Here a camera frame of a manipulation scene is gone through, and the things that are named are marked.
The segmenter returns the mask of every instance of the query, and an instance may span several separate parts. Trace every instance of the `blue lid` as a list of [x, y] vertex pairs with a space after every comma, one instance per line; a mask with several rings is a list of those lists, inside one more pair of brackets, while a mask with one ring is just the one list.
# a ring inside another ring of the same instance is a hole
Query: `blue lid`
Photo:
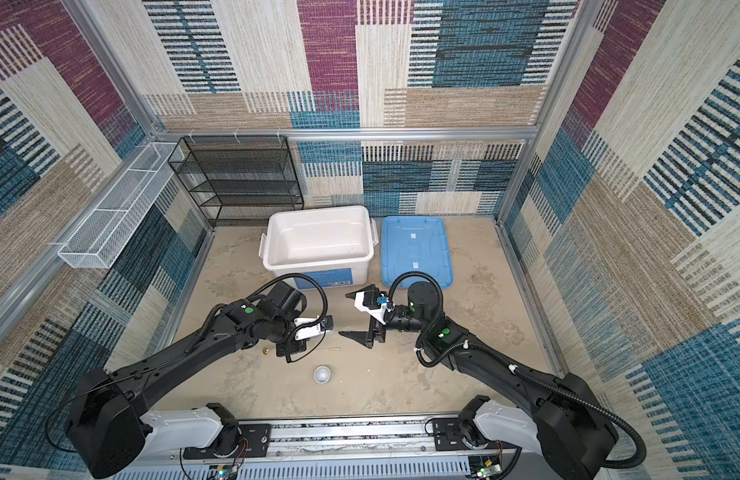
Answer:
[[[431, 275], [442, 288], [453, 283], [448, 236], [444, 222], [435, 216], [387, 216], [381, 228], [382, 278], [391, 286], [398, 276], [410, 270]], [[402, 281], [408, 288], [423, 278]]]

